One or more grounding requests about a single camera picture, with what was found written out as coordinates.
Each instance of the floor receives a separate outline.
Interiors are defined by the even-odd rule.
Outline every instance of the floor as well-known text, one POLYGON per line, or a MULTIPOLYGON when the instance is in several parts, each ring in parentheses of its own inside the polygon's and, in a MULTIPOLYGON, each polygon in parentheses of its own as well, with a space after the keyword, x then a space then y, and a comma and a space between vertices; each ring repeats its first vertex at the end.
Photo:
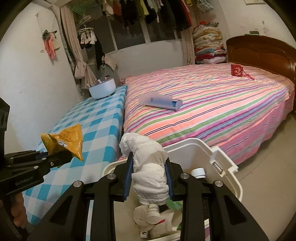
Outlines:
POLYGON ((289 114, 259 151, 239 165, 243 205, 270 241, 275 241, 296 212, 296 115, 289 114))

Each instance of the white bottle cap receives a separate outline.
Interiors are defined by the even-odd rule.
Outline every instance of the white bottle cap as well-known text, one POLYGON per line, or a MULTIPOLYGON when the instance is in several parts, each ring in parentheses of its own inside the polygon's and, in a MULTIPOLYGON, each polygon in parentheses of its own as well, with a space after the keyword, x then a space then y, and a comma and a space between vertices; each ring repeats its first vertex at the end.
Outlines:
POLYGON ((203 168, 193 169, 191 175, 196 178, 205 178, 205 170, 203 168))
POLYGON ((163 218, 160 216, 159 207, 156 204, 149 204, 146 222, 151 224, 159 223, 163 218))

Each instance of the human hand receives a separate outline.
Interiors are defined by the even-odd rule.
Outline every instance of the human hand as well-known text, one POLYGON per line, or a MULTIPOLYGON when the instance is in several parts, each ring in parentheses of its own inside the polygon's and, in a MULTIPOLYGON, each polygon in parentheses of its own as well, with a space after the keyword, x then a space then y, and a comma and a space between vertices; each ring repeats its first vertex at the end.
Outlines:
POLYGON ((14 216, 13 223, 15 226, 24 229, 28 223, 28 219, 22 193, 15 195, 15 201, 11 207, 11 214, 14 216))

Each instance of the blue checkered bedsheet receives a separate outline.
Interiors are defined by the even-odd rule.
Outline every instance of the blue checkered bedsheet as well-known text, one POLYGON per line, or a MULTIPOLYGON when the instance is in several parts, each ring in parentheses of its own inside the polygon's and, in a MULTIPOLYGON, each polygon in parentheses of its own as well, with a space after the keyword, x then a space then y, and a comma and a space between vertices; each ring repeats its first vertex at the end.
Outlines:
MULTIPOLYGON (((115 161, 124 119, 126 86, 118 87, 107 98, 89 98, 74 106, 49 133, 58 133, 72 125, 81 124, 82 155, 60 168, 52 168, 44 182, 23 192, 28 221, 36 225, 58 198, 76 180, 84 183, 100 179, 103 169, 115 161)), ((41 142, 37 150, 46 151, 41 142)))

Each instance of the wooden headboard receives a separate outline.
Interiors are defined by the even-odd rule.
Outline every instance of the wooden headboard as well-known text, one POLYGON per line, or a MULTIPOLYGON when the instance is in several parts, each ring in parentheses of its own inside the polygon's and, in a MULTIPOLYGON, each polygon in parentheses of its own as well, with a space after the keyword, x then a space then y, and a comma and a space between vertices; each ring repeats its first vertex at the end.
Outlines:
POLYGON ((228 39, 226 45, 229 62, 283 75, 296 85, 296 49, 291 45, 278 39, 257 35, 236 36, 228 39))

